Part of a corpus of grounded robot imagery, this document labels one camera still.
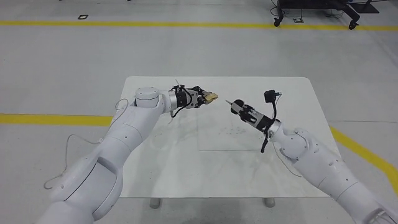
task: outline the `yellow floor line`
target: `yellow floor line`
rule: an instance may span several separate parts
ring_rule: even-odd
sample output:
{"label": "yellow floor line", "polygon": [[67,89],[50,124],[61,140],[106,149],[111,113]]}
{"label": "yellow floor line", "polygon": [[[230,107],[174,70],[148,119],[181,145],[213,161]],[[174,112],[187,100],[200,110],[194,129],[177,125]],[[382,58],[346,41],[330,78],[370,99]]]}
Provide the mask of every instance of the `yellow floor line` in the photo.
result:
{"label": "yellow floor line", "polygon": [[0,114],[0,124],[51,124],[70,126],[109,126],[112,116]]}
{"label": "yellow floor line", "polygon": [[383,171],[387,176],[388,180],[390,181],[390,184],[394,189],[396,195],[398,196],[398,171],[392,164],[388,163],[378,155],[372,153],[370,150],[358,144],[353,139],[344,135],[333,126],[330,126],[330,131],[333,134],[333,137],[335,138],[336,141],[338,141],[340,144],[344,145],[349,150],[353,151],[355,154],[368,161],[370,164],[374,165],[379,170]]}
{"label": "yellow floor line", "polygon": [[[51,27],[179,27],[179,28],[231,28],[276,29],[274,24],[243,22],[100,22],[100,21],[0,21],[0,26]],[[349,30],[348,26],[332,24],[281,24],[279,29]],[[356,30],[398,31],[398,26],[357,26]]]}
{"label": "yellow floor line", "polygon": [[[109,126],[112,116],[87,115],[45,115],[45,114],[0,114],[0,124],[40,124],[72,126]],[[330,126],[331,133],[337,142],[359,155],[370,164],[383,171],[398,196],[398,171],[378,155]]]}

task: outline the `table leg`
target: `table leg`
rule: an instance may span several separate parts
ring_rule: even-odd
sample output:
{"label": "table leg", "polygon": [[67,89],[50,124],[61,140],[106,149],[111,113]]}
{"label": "table leg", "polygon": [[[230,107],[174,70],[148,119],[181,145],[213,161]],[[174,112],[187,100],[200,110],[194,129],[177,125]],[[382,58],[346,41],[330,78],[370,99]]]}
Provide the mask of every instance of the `table leg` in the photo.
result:
{"label": "table leg", "polygon": [[263,198],[262,201],[267,208],[275,207],[275,198]]}
{"label": "table leg", "polygon": [[151,198],[149,201],[149,206],[150,208],[158,209],[161,203],[162,203],[161,198]]}

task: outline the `white table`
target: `white table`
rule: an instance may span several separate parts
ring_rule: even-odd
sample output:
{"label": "white table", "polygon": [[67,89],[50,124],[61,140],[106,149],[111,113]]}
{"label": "white table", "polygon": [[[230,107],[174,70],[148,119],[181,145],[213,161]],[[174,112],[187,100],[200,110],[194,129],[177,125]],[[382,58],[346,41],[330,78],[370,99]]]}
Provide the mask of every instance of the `white table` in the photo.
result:
{"label": "white table", "polygon": [[[132,98],[145,86],[169,90],[179,83],[200,86],[219,95],[200,109],[181,111],[169,124],[160,117],[150,137],[135,149],[123,168],[121,197],[326,197],[305,179],[291,174],[272,144],[260,153],[262,134],[229,111],[225,100],[242,99],[272,116],[263,93],[283,93],[277,117],[285,127],[305,128],[338,152],[311,83],[295,77],[129,77],[121,98]],[[290,167],[298,173],[279,154]]]}

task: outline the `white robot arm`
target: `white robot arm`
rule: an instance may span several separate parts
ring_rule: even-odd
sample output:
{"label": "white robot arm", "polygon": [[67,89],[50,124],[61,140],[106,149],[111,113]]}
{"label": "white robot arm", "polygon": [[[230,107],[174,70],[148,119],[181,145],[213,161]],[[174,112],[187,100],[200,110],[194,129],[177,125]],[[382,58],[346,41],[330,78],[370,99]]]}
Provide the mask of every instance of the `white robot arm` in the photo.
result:
{"label": "white robot arm", "polygon": [[356,224],[397,224],[398,212],[378,200],[364,184],[358,181],[343,160],[330,151],[322,142],[304,129],[289,131],[275,119],[275,97],[280,95],[274,90],[267,91],[266,102],[274,107],[272,119],[236,100],[231,105],[231,112],[264,132],[270,142],[281,146],[281,153],[289,158],[293,166],[316,188],[335,199],[352,217]]}
{"label": "white robot arm", "polygon": [[177,108],[199,108],[217,99],[199,86],[172,90],[140,88],[132,103],[118,110],[101,144],[57,182],[51,205],[37,224],[89,224],[104,217],[123,187],[123,165],[150,134],[159,116]]}

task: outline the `caster wheel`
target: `caster wheel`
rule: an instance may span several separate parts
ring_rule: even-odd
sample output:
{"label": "caster wheel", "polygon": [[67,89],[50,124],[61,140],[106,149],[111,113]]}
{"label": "caster wheel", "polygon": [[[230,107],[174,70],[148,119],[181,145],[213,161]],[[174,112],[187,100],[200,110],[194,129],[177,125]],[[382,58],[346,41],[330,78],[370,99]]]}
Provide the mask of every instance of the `caster wheel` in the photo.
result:
{"label": "caster wheel", "polygon": [[280,20],[278,18],[274,18],[275,22],[274,22],[274,26],[278,27],[280,25]]}
{"label": "caster wheel", "polygon": [[350,30],[353,30],[353,29],[355,29],[355,27],[358,26],[358,25],[359,25],[359,24],[357,24],[354,20],[352,20],[352,21],[349,23],[348,28],[349,28]]}

